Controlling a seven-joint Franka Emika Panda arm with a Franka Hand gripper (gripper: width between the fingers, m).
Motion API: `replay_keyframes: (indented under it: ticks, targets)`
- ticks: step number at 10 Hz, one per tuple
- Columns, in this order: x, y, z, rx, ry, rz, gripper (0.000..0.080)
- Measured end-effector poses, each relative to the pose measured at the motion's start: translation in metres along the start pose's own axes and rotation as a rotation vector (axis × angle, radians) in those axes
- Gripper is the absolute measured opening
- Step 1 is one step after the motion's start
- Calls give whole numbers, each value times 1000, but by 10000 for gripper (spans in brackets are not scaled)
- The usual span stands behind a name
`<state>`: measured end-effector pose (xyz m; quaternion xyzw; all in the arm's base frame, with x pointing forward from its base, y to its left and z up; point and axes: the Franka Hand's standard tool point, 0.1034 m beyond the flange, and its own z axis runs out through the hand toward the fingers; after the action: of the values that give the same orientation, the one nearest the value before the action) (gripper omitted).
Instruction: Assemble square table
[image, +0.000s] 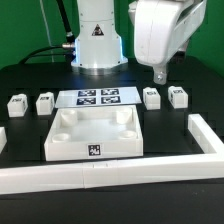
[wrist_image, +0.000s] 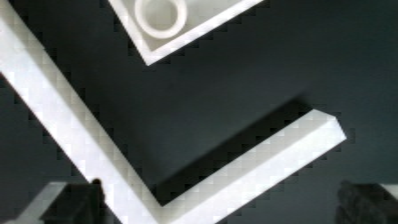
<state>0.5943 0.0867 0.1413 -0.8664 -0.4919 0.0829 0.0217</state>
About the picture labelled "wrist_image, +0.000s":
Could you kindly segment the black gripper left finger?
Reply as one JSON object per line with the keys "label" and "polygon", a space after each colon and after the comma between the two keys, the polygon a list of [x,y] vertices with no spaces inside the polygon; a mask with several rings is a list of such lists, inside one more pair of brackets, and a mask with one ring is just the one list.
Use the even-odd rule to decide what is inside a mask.
{"label": "black gripper left finger", "polygon": [[49,182],[10,224],[101,224],[101,181]]}

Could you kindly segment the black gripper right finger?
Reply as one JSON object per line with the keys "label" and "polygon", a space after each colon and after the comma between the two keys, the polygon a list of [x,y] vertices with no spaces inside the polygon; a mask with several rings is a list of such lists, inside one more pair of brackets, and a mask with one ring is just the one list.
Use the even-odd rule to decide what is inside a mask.
{"label": "black gripper right finger", "polygon": [[398,184],[341,182],[336,224],[398,224]]}

